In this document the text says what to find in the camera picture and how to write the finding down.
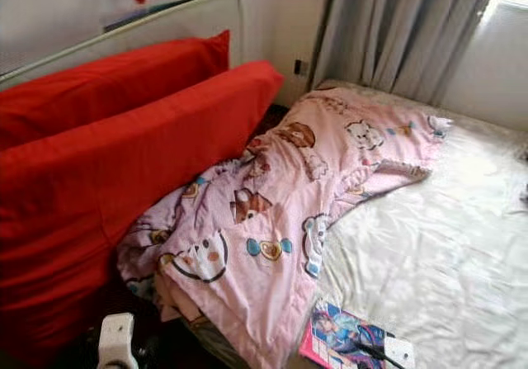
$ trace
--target floor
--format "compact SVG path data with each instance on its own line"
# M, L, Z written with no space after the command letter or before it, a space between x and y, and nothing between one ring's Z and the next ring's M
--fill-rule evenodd
M259 135L277 125L288 109L272 105L264 115L262 122L256 128L254 135ZM121 312L134 314L133 345L136 352L141 348L142 358L139 359L140 369L154 368L190 368L193 369L225 369L226 366L210 355L199 344L194 335L178 320L162 324L158 313L145 300L133 296L115 275L115 281L104 287L96 297L97 305L101 307L94 324L100 324L105 315ZM78 340L67 346L59 354L59 358L49 369L76 367L93 369L97 366L98 327L89 329ZM2 357L0 366L8 368L23 368Z

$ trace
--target white headboard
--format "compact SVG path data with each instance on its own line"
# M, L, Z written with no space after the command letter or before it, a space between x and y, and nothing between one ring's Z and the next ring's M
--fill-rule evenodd
M185 37L210 37L231 31L231 67L243 62L243 15L240 0L192 0L147 16L114 31L62 50L0 76L0 91L95 59Z

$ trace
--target red pillowcase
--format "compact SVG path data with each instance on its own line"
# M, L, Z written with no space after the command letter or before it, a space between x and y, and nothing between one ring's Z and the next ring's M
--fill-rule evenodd
M145 105L228 67L224 31L209 39L150 45L23 83L0 92L0 150Z
M241 154L282 77L245 64L0 156L0 348L45 362L97 315L94 292L134 219Z

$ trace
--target white bed sheet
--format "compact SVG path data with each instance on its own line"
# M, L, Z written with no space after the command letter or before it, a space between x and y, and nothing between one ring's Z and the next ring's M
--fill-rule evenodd
M527 368L528 134L434 112L454 126L433 174L332 226L319 292L411 341L417 368Z

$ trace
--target book cover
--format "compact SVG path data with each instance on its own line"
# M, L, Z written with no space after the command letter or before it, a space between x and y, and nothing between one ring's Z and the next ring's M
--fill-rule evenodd
M299 353L325 368L385 369L385 362L356 343L384 351L386 332L324 300L318 300L304 331Z

